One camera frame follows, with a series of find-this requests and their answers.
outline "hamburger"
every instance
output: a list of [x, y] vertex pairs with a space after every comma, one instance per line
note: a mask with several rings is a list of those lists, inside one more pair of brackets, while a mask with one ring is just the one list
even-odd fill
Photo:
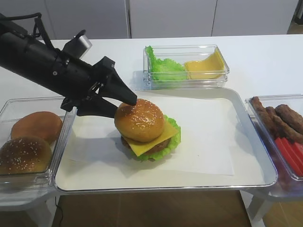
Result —
[[114, 123], [122, 144], [142, 161], [159, 160], [181, 142], [181, 128], [176, 121], [145, 99], [138, 98], [135, 106], [122, 103]]

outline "white countertop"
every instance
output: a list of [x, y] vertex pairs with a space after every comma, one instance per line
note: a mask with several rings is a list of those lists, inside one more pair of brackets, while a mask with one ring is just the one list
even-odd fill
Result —
[[[145, 46], [216, 44], [230, 67], [225, 87], [234, 89], [245, 100], [252, 96], [302, 93], [301, 41], [303, 35], [91, 40], [93, 46], [83, 60], [95, 64], [103, 56], [111, 58], [122, 80], [136, 89], [134, 71], [143, 70]], [[53, 44], [61, 49], [66, 42], [56, 40]], [[0, 68], [0, 107], [11, 98], [39, 96], [58, 95]]]

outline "lettuce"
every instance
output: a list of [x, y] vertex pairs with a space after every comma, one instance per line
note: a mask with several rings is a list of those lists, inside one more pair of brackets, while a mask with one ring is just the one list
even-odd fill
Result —
[[156, 152], [154, 154], [150, 154], [150, 155], [142, 154], [137, 157], [139, 160], [146, 161], [150, 158], [152, 158], [154, 160], [159, 160], [159, 159], [163, 158], [164, 156], [168, 155], [181, 142], [181, 127], [177, 125], [177, 123], [174, 119], [169, 118], [166, 115], [164, 115], [164, 118], [167, 121], [169, 121], [169, 123], [178, 130], [178, 133], [170, 139], [170, 142], [166, 148], [164, 148], [163, 150]]
[[151, 61], [153, 80], [184, 80], [187, 79], [185, 68], [172, 59], [157, 59], [151, 46], [145, 48]]

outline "cheese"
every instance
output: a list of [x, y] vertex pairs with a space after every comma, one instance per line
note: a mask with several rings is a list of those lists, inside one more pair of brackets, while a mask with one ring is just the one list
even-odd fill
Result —
[[213, 79], [221, 74], [205, 74], [208, 71], [224, 70], [224, 63], [217, 50], [203, 61], [187, 61], [185, 68], [189, 79]]
[[178, 133], [178, 130], [173, 127], [168, 121], [165, 121], [164, 124], [164, 131], [163, 133], [156, 139], [154, 139], [151, 142], [148, 143], [142, 143], [137, 142], [135, 140], [123, 137], [126, 142], [129, 144], [133, 152], [140, 156], [141, 154], [144, 154], [146, 151], [152, 149], [154, 146], [158, 145], [159, 143], [162, 143], [165, 140], [168, 140], [169, 138], [173, 137]]

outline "white paper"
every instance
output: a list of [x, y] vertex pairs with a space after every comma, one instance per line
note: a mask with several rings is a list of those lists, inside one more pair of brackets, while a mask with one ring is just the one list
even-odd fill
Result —
[[113, 119], [90, 116], [76, 118], [65, 151], [68, 159], [92, 165], [98, 162], [98, 166], [102, 166], [100, 170], [120, 169], [126, 177], [146, 170], [234, 175], [229, 146], [224, 141], [224, 135], [230, 131], [224, 114], [232, 108], [230, 101], [180, 97], [148, 99], [181, 126], [182, 141], [171, 155], [153, 162], [135, 160], [134, 154], [121, 144]]

